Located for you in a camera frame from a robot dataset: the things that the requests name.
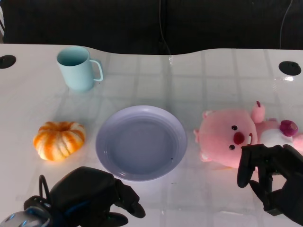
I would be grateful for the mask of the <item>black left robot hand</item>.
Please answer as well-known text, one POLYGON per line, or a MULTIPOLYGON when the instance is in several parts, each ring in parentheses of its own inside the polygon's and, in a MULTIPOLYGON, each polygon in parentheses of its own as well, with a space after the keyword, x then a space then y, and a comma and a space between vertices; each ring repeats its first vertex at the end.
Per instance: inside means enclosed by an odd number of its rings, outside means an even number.
POLYGON ((136 218, 144 218, 140 197, 121 180, 105 171, 81 166, 61 179, 50 191, 55 209, 54 227, 121 227, 128 218, 111 212, 116 205, 136 218))

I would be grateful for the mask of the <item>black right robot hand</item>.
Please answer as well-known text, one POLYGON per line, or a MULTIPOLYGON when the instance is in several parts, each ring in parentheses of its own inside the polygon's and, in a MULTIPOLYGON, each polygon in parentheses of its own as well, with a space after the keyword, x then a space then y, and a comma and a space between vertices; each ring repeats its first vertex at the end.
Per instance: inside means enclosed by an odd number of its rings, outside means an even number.
POLYGON ((250 185, 272 216, 285 215, 303 224, 303 157, 290 145, 263 144, 241 148, 237 185, 250 185))

